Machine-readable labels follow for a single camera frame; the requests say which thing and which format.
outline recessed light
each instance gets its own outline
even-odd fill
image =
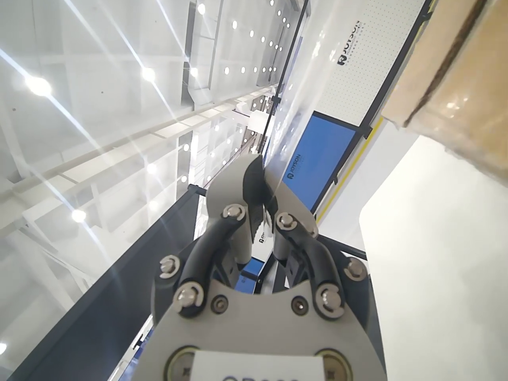
[[[149,165],[147,165],[146,171],[148,172],[148,174],[155,174],[157,173],[157,166],[154,163],[150,163]]]
[[[72,211],[71,217],[76,223],[82,223],[83,221],[85,221],[87,213],[85,211],[82,211],[81,209],[75,209],[74,211]]]
[[[156,72],[153,68],[142,68],[141,69],[141,76],[150,83],[153,83],[156,81]]]
[[[47,97],[51,94],[51,86],[44,78],[28,75],[25,77],[25,84],[27,84],[30,91],[37,96]]]

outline white ceiling beam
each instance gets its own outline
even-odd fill
[[[14,131],[11,116],[3,98],[0,98],[0,127],[2,128],[2,132],[4,133],[5,140],[7,142],[7,147],[11,151],[12,158],[20,176],[23,179],[29,177],[29,167],[25,161],[25,157],[23,156],[18,136]]]
[[[70,310],[74,301],[50,269],[36,243],[20,231],[7,236],[7,240],[20,253],[35,281],[45,287],[64,312]]]

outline white pegboard panel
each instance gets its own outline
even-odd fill
[[[369,0],[316,110],[360,125],[425,0]]]

